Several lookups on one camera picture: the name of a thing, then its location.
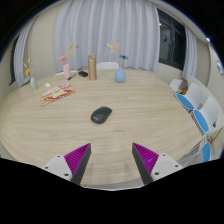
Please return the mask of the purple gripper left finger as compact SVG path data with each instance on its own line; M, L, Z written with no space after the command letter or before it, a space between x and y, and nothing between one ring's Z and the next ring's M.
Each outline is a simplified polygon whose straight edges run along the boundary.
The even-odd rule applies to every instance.
M43 166L43 170L79 185L82 181L90 155L91 144L88 143L66 155L55 155Z

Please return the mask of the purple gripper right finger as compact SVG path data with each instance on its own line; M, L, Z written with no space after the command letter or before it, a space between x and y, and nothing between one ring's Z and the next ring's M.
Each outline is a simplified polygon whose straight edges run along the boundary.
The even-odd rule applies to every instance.
M137 143L132 144L132 154L144 185L182 169L168 154L157 154Z

